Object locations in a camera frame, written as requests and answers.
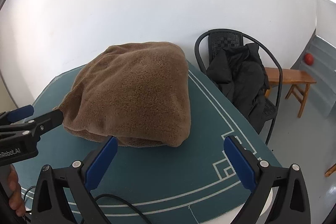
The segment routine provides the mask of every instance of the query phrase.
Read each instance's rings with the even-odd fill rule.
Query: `red ball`
[[[314,57],[312,54],[305,54],[304,61],[308,66],[313,65],[314,63]]]

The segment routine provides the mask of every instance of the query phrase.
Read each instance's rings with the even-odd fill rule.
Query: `folded blanket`
[[[190,132],[184,53],[169,42],[110,46],[79,72],[58,108],[64,128],[88,140],[177,147]]]

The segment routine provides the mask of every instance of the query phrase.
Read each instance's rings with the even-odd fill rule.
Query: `gray floor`
[[[309,102],[302,117],[297,118],[300,104],[292,95],[285,100],[289,89],[283,86],[282,99],[275,127],[268,147],[283,167],[300,165],[310,200],[311,223],[321,224],[336,203],[336,172],[324,177],[325,171],[336,163],[336,108],[327,117]],[[275,102],[277,89],[270,100]],[[265,124],[260,137],[265,140],[270,122]]]

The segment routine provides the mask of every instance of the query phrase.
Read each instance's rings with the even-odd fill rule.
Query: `blue gripper pad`
[[[257,186],[254,171],[241,151],[239,151],[238,147],[229,137],[224,139],[224,152],[235,169],[244,188],[252,192]]]
[[[85,173],[85,188],[96,189],[118,151],[118,141],[110,138]]]
[[[33,114],[34,114],[34,107],[32,105],[27,105],[9,112],[7,114],[7,120],[11,123],[14,123],[24,118],[27,118]]]

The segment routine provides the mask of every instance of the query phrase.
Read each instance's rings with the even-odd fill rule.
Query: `chair frame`
[[[272,61],[275,63],[275,65],[277,66],[277,68],[279,70],[278,94],[277,94],[277,100],[276,100],[276,104],[275,104],[275,107],[278,111],[279,103],[280,103],[280,97],[281,97],[281,89],[282,89],[282,78],[283,78],[282,68],[281,68],[280,64],[278,63],[278,61],[276,60],[276,58],[274,57],[274,55],[262,43],[260,43],[258,40],[254,39],[253,37],[250,37],[247,34],[244,34],[242,32],[236,31],[236,30],[231,30],[231,29],[213,29],[213,30],[209,30],[209,31],[203,33],[196,40],[195,47],[194,47],[196,61],[197,61],[197,64],[198,64],[201,72],[203,72],[206,75],[206,69],[205,69],[204,63],[203,63],[201,55],[200,55],[199,46],[200,46],[201,41],[213,32],[233,32],[233,33],[240,34],[243,37],[251,40],[252,42],[254,42],[256,44],[258,44],[259,47],[261,47],[269,55],[269,57],[272,59]],[[275,119],[276,119],[276,117],[274,117],[272,119],[271,126],[269,128],[268,135],[267,135],[267,138],[266,138],[266,141],[265,141],[266,145],[268,145],[269,139],[271,137],[271,134],[272,134],[272,131],[273,131],[273,128],[274,128],[274,124],[275,124]]]

